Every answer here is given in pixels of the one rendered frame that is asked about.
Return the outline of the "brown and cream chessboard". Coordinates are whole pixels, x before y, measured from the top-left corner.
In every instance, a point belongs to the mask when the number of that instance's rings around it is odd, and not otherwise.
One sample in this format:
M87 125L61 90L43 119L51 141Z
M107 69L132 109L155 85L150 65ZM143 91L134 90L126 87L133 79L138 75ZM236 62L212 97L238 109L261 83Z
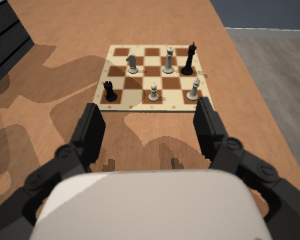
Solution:
M167 48L173 47L172 67L174 72L166 74L162 68L166 65ZM100 112L168 112L195 113L200 97L208 97L214 109L208 87L195 50L192 59L191 75L183 75L190 45L110 45L104 68L98 83L93 103ZM138 72L131 74L126 57L134 53ZM186 95L192 90L192 84L199 77L198 99L189 100ZM117 99L106 100L107 91L103 83L111 81ZM151 85L157 85L157 101L150 101Z

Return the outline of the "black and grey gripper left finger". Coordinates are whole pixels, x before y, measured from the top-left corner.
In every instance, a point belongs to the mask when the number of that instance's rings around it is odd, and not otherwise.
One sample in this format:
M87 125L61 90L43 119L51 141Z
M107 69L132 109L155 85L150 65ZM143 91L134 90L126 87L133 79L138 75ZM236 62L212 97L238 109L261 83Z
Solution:
M89 166L99 158L106 129L97 104L87 103L76 128L69 144L58 147L54 158L29 174L24 186L0 205L0 240L29 240L36 212L53 189L70 177L92 173Z

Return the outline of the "black chess rook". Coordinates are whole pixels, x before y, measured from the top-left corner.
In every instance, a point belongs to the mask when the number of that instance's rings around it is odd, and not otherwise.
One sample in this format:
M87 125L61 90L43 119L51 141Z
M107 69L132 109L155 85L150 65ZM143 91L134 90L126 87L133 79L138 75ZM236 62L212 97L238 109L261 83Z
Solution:
M113 102L117 99L117 94L113 92L113 85L111 81L106 81L103 83L105 90L107 90L106 100L109 102Z

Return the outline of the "black chess king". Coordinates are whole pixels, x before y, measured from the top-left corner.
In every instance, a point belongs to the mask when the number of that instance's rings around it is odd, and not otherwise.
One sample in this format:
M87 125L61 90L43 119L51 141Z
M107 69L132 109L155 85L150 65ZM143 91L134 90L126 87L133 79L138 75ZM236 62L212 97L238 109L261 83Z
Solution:
M193 59L193 55L195 55L195 50L197 49L197 47L195 45L190 45L189 46L189 51L188 51L188 58L186 61L185 66L181 69L181 73L183 75L191 75L193 73L193 70L191 68L192 65L192 59Z

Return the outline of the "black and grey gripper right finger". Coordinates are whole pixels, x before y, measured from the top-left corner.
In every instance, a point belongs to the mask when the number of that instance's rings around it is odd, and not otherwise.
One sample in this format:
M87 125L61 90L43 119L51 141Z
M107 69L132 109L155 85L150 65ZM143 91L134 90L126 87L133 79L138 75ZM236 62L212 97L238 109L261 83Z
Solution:
M229 137L208 97L198 99L193 125L201 153L211 161L208 169L237 176L267 202L269 212L263 219L272 240L300 240L300 190L270 163L245 150L239 139Z

